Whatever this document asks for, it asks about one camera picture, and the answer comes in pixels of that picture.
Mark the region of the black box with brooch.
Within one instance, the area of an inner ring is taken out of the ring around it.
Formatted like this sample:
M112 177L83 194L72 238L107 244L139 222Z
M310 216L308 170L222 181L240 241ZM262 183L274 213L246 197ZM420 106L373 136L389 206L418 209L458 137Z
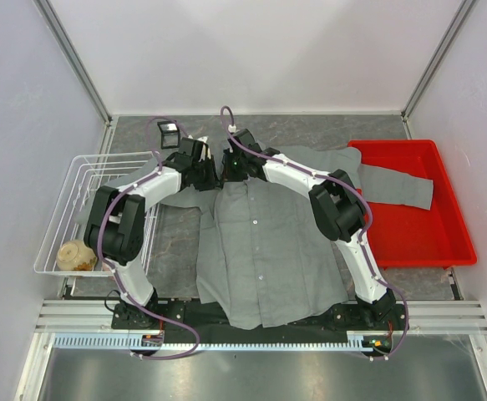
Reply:
M180 147L181 132L176 123L168 120L157 122L160 131L160 148L162 150L178 149Z

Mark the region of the grey shirt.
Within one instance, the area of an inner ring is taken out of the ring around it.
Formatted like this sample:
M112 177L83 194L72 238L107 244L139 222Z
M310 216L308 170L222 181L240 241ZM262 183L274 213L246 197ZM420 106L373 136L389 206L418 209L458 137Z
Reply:
M433 181L363 165L353 147L281 146L280 152L314 170L344 170L367 202L430 210ZM162 204L200 209L200 301L218 302L232 326L277 327L347 300L332 244L302 195L250 178L221 190L187 188Z

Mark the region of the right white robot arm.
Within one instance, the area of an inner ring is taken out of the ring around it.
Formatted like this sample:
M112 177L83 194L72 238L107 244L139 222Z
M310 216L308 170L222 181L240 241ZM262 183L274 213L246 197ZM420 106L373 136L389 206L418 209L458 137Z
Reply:
M313 170L273 148L262 149L248 129L226 129L237 166L247 175L281 185L307 198L318 230L334 242L353 279L358 318L367 328L388 320L396 304L368 243L373 214L344 170Z

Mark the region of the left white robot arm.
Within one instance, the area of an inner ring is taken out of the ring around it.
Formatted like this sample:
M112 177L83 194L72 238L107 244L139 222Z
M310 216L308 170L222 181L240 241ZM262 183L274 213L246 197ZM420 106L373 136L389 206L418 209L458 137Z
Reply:
M216 167L207 138L184 138L179 149L158 156L139 169L100 186L90 201L84 244L108 267L121 300L132 308L130 319L141 328L159 319L157 294L148 280L141 252L147 211L187 187L216 186Z

